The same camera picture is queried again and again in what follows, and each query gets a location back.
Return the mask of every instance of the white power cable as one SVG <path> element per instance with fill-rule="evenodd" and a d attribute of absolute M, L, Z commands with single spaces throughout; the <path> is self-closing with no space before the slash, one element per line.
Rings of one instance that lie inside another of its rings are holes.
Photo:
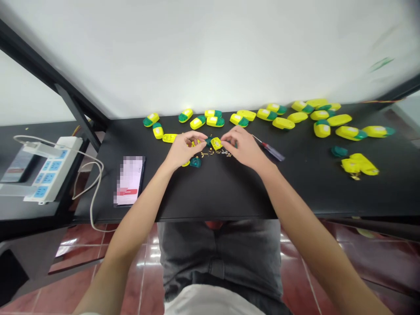
<path fill-rule="evenodd" d="M 103 172 L 103 170 L 104 170 L 104 168 L 105 168 L 105 166 L 104 166 L 104 164 L 102 163 L 102 161 L 101 161 L 101 160 L 98 160 L 97 158 L 95 158 L 95 157 L 93 157 L 93 156 L 90 156 L 90 155 L 88 155 L 88 154 L 86 154 L 86 153 L 84 153 L 84 152 L 81 152 L 81 151 L 79 151 L 79 150 L 75 150 L 75 149 L 73 149 L 73 148 L 71 148 L 71 147 L 67 147 L 67 146 L 62 145 L 62 144 L 57 144 L 57 143 L 54 143 L 54 142 L 51 142 L 51 141 L 45 140 L 45 139 L 43 139 L 43 138 L 38 138 L 38 137 L 35 137 L 35 136 L 25 136 L 25 135 L 16 135 L 16 136 L 14 136 L 14 137 L 13 137 L 13 140 L 15 140 L 15 141 L 17 141 L 17 142 L 19 142 L 19 143 L 21 143 L 21 144 L 23 144 L 23 145 L 27 145 L 27 144 L 29 144 L 29 143 L 31 143 L 31 142 L 29 142 L 29 141 L 22 141 L 22 140 L 18 140 L 18 138 L 30 138 L 30 139 L 36 139 L 36 140 L 40 140 L 40 141 L 46 142 L 46 143 L 48 143 L 48 144 L 58 145 L 58 146 L 61 146 L 61 147 L 66 148 L 66 149 L 69 149 L 69 150 L 72 150 L 72 151 L 76 151 L 76 152 L 78 152 L 78 153 L 80 153 L 80 154 L 83 154 L 83 155 L 87 156 L 88 158 L 91 158 L 91 159 L 95 160 L 94 162 L 88 162 L 88 163 L 84 164 L 84 165 L 81 167 L 81 169 L 82 169 L 82 168 L 84 168 L 86 165 L 89 165 L 89 164 L 95 164 L 95 165 L 97 165 L 97 167 L 98 167 L 98 169 L 99 169 L 99 175 L 97 176 L 97 178 L 94 180 L 94 182 L 93 182 L 93 183 L 92 183 L 89 187 L 87 187 L 84 191 L 82 191 L 80 194 L 78 194 L 77 196 L 75 196 L 75 194 L 76 194 L 76 184 L 77 184 L 77 180 L 79 179 L 79 175 L 80 175 L 80 173 L 81 173 L 81 172 L 79 171 L 79 172 L 77 173 L 76 180 L 74 181 L 74 186 L 73 186 L 73 197 L 71 197 L 71 199 L 72 199 L 72 200 L 77 199 L 78 197 L 80 197 L 81 195 L 83 195 L 85 192 L 87 192 L 89 189 L 91 189 L 93 186 L 95 186 L 95 184 L 96 184 L 96 183 L 98 183 L 98 184 L 96 185 L 95 192 L 93 193 L 93 196 L 92 196 L 92 201 L 91 201 L 91 206 L 90 206 L 90 209 L 89 209 L 89 216 L 90 216 L 90 220 L 91 220 L 91 226 L 92 226 L 92 228 L 93 228 L 94 230 L 97 230 L 97 231 L 100 231 L 100 232 L 113 232 L 113 231 L 115 231 L 115 230 L 105 231 L 105 230 L 98 229 L 97 227 L 95 227 L 95 224 L 94 224 L 94 222 L 93 222 L 93 203 L 95 202 L 96 194 L 98 193 L 98 190 L 99 190 L 99 185 L 101 184 L 102 172 Z"/>

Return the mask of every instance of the floor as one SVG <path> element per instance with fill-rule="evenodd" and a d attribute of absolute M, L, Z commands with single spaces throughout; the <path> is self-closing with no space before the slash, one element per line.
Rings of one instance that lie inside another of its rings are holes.
<path fill-rule="evenodd" d="M 392 287 L 400 292 L 420 292 L 420 245 L 381 237 L 368 239 L 355 229 L 324 223 L 336 238 L 358 273 L 365 279 Z M 112 230 L 117 225 L 102 225 Z M 102 233 L 89 225 L 68 230 L 57 256 L 63 261 L 52 266 L 58 270 L 90 259 L 102 257 L 111 241 L 112 233 Z M 122 315 L 160 315 L 164 312 L 162 266 L 157 227 L 153 226 L 129 271 Z M 281 234 L 283 300 L 295 315 L 338 314 L 334 306 L 311 275 L 306 263 L 284 231 Z M 0 314 L 71 314 L 91 283 L 97 267 L 53 283 L 19 298 L 0 309 Z M 419 314 L 414 305 L 402 304 L 378 295 L 398 315 Z"/>

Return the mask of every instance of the gray pants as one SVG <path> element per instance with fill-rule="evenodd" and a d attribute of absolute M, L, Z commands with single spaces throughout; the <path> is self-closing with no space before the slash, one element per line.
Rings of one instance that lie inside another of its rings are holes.
<path fill-rule="evenodd" d="M 220 230 L 204 222 L 158 223 L 157 228 L 166 302 L 196 283 L 194 274 L 200 273 L 222 280 L 220 286 L 232 285 L 265 313 L 273 303 L 288 311 L 281 301 L 278 220 L 230 221 Z"/>

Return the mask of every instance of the smartphone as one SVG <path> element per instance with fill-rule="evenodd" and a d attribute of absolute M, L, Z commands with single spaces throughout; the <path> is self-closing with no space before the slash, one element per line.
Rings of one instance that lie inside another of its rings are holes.
<path fill-rule="evenodd" d="M 119 166 L 114 207 L 132 206 L 140 195 L 146 157 L 124 157 Z"/>
<path fill-rule="evenodd" d="M 27 179 L 27 175 L 30 173 L 29 170 L 33 166 L 38 155 L 23 151 L 23 146 L 17 153 L 12 164 L 4 173 L 0 182 L 24 182 Z"/>

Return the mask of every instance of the desk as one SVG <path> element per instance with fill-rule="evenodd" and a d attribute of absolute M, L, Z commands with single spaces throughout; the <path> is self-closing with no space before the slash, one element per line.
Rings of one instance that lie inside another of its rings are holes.
<path fill-rule="evenodd" d="M 376 104 L 348 104 L 338 114 L 348 113 L 350 126 L 369 125 L 393 127 Z M 294 112 L 288 109 L 283 117 Z M 206 135 L 220 137 L 233 124 L 231 112 L 223 113 L 225 126 L 207 125 L 198 130 Z M 189 121 L 178 122 L 176 116 L 161 117 L 159 121 L 166 133 L 190 130 Z M 278 168 L 318 217 L 348 216 L 407 216 L 420 214 L 420 152 L 402 134 L 384 139 L 367 138 L 362 141 L 346 140 L 333 133 L 320 139 L 314 135 L 314 121 L 307 119 L 293 130 L 283 131 L 271 122 L 256 118 L 246 128 L 275 147 L 286 160 Z M 380 170 L 378 176 L 362 175 L 358 182 L 349 178 L 329 149 L 338 145 L 349 153 L 365 154 Z M 105 164 L 94 204 L 97 223 L 121 221 L 128 207 L 114 208 L 113 193 L 119 176 L 123 156 L 146 156 L 142 188 L 146 187 L 163 162 L 170 144 L 156 140 L 151 128 L 142 119 L 113 120 L 102 142 L 98 159 Z M 96 178 L 91 173 L 88 185 Z M 82 196 L 75 213 L 76 223 L 89 221 L 89 206 L 93 189 Z M 268 195 L 257 174 L 243 166 L 234 157 L 205 156 L 201 168 L 179 168 L 173 175 L 157 221 L 238 220 L 246 218 L 269 219 L 276 215 Z"/>
<path fill-rule="evenodd" d="M 0 176 L 3 176 L 22 146 L 13 140 L 13 136 L 19 134 L 28 135 L 56 142 L 61 136 L 71 136 L 76 126 L 77 122 L 72 121 L 0 127 Z M 86 150 L 87 145 L 85 141 L 81 148 L 82 151 Z M 20 236 L 22 233 L 25 234 L 26 232 L 34 232 L 42 228 L 56 226 L 61 216 L 67 214 L 68 208 L 72 203 L 70 188 L 82 159 L 83 156 L 81 154 L 76 157 L 76 162 L 70 169 L 69 175 L 54 202 L 38 205 L 33 202 L 24 202 L 23 197 L 0 196 L 0 239 L 6 234 L 10 236 L 10 232 L 13 235 Z M 44 157 L 38 157 L 27 181 L 21 183 L 21 185 L 30 186 L 44 162 Z"/>

